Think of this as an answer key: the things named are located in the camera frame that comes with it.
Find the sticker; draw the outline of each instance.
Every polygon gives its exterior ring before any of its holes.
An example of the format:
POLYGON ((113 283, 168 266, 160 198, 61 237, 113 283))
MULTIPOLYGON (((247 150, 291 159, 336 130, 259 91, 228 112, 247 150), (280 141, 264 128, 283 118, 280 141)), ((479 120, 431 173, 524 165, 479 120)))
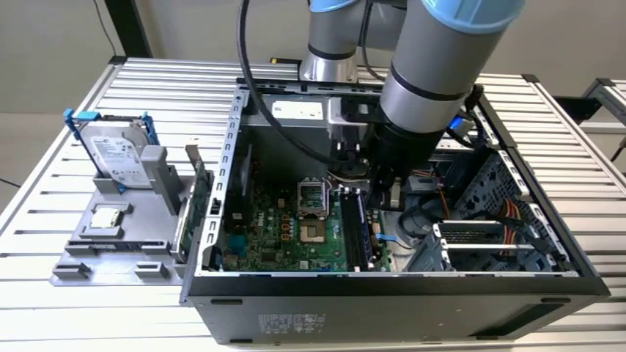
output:
POLYGON ((259 314, 258 322, 263 334, 319 334, 326 314, 259 314))
POLYGON ((322 103, 316 101, 275 101, 272 115, 276 119, 323 120, 322 103))
POLYGON ((91 143, 111 178, 127 187, 151 186, 135 145, 120 137, 92 137, 91 143))

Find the gray floor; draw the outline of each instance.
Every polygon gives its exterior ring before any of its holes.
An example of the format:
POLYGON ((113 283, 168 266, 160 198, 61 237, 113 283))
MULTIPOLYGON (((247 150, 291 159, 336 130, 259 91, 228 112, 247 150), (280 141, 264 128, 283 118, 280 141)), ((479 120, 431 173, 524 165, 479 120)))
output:
MULTIPOLYGON (((0 177, 21 184, 63 128, 60 114, 0 113, 0 177)), ((17 188, 0 183, 0 212, 17 188)))

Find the open computer tower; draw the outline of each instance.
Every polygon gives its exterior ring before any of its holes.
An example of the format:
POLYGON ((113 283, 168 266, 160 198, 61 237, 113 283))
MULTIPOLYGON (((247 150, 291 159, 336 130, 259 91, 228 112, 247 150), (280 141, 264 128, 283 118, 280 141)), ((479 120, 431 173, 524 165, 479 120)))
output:
MULTIPOLYGON (((217 343, 510 340, 609 295, 484 97, 483 147, 442 139, 386 201, 404 216, 364 207, 359 170, 299 153, 239 83, 181 290, 217 343)), ((346 110, 379 87, 258 86, 322 153, 367 138, 346 110)))

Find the aluminum table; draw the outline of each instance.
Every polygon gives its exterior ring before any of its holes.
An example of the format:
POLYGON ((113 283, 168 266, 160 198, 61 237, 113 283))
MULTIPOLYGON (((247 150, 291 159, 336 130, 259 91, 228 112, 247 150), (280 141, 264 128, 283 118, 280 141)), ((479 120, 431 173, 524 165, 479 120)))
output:
MULTIPOLYGON (((252 72, 258 78, 298 78, 295 65, 255 65, 252 72)), ((128 59, 107 66, 77 110, 123 115, 149 111, 168 161, 189 175, 185 144, 199 145, 207 168, 216 168, 238 76, 235 63, 128 59)), ((375 83, 364 70, 360 80, 375 83)), ((514 342, 255 348, 626 351, 626 180, 540 83, 490 74, 479 82, 613 297, 514 342)), ((95 189, 93 166, 68 137, 64 129, 0 215, 0 351, 236 348, 216 345, 193 308, 177 305, 179 287, 48 283, 95 189)))

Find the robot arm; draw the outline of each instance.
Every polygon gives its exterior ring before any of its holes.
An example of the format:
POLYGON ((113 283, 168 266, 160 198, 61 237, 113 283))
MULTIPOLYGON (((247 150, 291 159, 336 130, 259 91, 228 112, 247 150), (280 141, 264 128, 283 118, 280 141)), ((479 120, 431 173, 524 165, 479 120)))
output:
MULTIPOLYGON (((384 190, 428 160, 524 0, 404 3, 406 9, 376 4, 371 12, 371 33, 392 33, 406 14, 378 109, 390 123, 374 131, 368 148, 371 179, 384 190)), ((302 63, 302 79, 356 80, 354 53, 366 6, 358 0, 311 1, 310 55, 302 63)))

